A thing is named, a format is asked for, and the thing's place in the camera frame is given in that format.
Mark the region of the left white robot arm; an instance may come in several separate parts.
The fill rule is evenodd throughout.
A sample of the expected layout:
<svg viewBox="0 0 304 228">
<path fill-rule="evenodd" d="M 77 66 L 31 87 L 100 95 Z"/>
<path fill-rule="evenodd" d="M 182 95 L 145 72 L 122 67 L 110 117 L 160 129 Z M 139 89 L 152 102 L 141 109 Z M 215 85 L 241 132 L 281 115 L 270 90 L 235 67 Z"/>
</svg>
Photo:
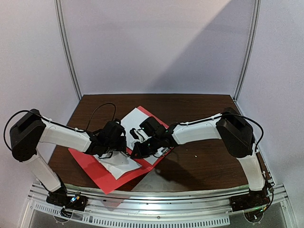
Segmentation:
<svg viewBox="0 0 304 228">
<path fill-rule="evenodd" d="M 38 152 L 39 143 L 71 148 L 88 155 L 110 158 L 114 152 L 126 153 L 125 129 L 120 121 L 108 121 L 94 132 L 71 128 L 42 116 L 37 109 L 20 110 L 24 114 L 9 130 L 6 146 L 15 160 L 27 164 L 52 198 L 60 206 L 67 206 L 71 197 L 64 184 Z"/>
</svg>

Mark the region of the red file folder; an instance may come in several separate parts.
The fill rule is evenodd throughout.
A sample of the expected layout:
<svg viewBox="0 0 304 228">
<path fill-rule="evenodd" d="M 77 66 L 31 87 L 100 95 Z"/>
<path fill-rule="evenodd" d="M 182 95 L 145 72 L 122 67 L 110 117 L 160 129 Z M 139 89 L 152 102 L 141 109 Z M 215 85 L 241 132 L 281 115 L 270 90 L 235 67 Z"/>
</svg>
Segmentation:
<svg viewBox="0 0 304 228">
<path fill-rule="evenodd" d="M 139 109 L 146 114 L 151 114 L 152 117 L 156 117 L 142 106 L 139 106 Z M 121 187 L 122 185 L 128 183 L 129 181 L 132 181 L 133 179 L 150 172 L 163 159 L 158 159 L 156 165 L 154 166 L 151 166 L 145 160 L 141 161 L 141 159 L 134 159 L 134 161 L 139 163 L 142 167 L 134 171 L 129 171 L 116 180 L 113 175 L 108 172 L 105 167 L 97 161 L 97 159 L 94 158 L 94 156 L 77 152 L 74 149 L 69 149 L 69 152 L 80 165 L 80 167 L 85 171 L 85 173 L 90 177 L 90 179 L 105 194 L 108 194 Z"/>
</svg>

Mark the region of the large white paper sheet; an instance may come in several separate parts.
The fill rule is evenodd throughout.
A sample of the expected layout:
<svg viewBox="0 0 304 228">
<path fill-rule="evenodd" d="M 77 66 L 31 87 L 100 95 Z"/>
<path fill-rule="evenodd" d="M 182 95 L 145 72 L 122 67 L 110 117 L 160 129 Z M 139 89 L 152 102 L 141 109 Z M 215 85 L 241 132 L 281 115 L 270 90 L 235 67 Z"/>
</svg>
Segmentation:
<svg viewBox="0 0 304 228">
<path fill-rule="evenodd" d="M 134 143 L 138 142 L 139 140 L 134 139 L 129 131 L 132 128 L 139 129 L 139 125 L 148 117 L 150 117 L 151 114 L 146 114 L 142 112 L 139 107 L 134 108 L 130 113 L 128 113 L 122 120 L 121 125 L 125 128 L 126 131 L 126 147 L 127 152 L 129 154 L 132 153 L 132 149 L 134 147 Z M 157 160 L 160 158 L 163 158 L 164 155 L 161 155 L 161 150 L 163 148 L 160 148 L 155 155 L 150 155 L 147 158 L 142 159 L 141 161 L 145 160 L 148 162 L 151 166 L 156 165 Z"/>
</svg>

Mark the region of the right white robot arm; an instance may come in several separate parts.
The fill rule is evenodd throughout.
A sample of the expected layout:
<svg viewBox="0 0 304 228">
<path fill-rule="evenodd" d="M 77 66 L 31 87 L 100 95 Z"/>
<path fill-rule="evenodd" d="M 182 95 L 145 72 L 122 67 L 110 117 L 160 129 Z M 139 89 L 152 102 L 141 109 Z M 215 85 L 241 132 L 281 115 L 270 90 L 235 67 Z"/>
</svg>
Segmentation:
<svg viewBox="0 0 304 228">
<path fill-rule="evenodd" d="M 168 128 L 154 117 L 146 118 L 139 129 L 132 128 L 131 136 L 136 140 L 131 157 L 147 158 L 160 148 L 175 148 L 183 144 L 219 139 L 228 153 L 236 158 L 245 173 L 251 193 L 246 195 L 249 207 L 256 207 L 264 199 L 264 179 L 256 156 L 253 128 L 245 117 L 233 108 L 214 116 L 185 123 L 175 123 Z"/>
</svg>

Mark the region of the small white paper sheet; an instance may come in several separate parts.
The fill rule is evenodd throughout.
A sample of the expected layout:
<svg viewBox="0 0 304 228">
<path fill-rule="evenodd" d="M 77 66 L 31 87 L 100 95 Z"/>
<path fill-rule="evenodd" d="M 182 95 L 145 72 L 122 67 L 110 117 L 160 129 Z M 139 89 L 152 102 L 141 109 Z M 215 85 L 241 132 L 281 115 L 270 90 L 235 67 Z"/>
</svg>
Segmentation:
<svg viewBox="0 0 304 228">
<path fill-rule="evenodd" d="M 111 152 L 102 155 L 101 157 L 94 155 L 94 158 L 97 159 L 97 161 L 102 164 L 116 180 L 122 177 L 125 173 L 142 167 L 139 163 L 135 162 L 122 152 Z"/>
</svg>

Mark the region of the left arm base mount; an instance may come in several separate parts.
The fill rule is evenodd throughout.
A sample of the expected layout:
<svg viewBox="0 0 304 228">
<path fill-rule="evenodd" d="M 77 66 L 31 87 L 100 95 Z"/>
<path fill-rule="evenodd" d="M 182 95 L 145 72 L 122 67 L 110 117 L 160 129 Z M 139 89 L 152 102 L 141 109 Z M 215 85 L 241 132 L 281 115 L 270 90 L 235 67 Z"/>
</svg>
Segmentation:
<svg viewBox="0 0 304 228">
<path fill-rule="evenodd" d="M 74 210 L 85 210 L 88 197 L 82 195 L 81 192 L 68 195 L 66 187 L 63 186 L 54 192 L 49 191 L 46 202 L 61 207 L 60 216 L 70 219 Z"/>
</svg>

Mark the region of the metal bottom folder clip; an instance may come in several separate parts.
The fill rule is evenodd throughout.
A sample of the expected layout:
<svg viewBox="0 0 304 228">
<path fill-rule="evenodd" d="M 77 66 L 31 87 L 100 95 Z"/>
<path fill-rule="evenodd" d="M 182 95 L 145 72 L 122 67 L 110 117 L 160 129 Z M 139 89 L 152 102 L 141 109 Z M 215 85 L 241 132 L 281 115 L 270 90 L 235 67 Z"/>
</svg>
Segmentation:
<svg viewBox="0 0 304 228">
<path fill-rule="evenodd" d="M 161 150 L 161 155 L 167 154 L 170 150 L 171 150 L 170 147 L 169 147 L 169 148 L 163 148 L 163 149 Z"/>
</svg>

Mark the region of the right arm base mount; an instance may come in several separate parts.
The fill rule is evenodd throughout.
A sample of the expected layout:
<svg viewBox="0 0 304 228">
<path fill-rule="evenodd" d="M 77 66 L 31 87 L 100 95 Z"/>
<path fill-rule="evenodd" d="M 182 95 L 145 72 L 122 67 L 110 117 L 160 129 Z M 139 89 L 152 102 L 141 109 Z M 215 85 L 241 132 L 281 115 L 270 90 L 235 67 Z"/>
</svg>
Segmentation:
<svg viewBox="0 0 304 228">
<path fill-rule="evenodd" d="M 233 212 L 242 211 L 245 219 L 252 224 L 259 223 L 274 200 L 274 187 L 267 184 L 261 191 L 249 190 L 248 193 L 229 198 Z"/>
</svg>

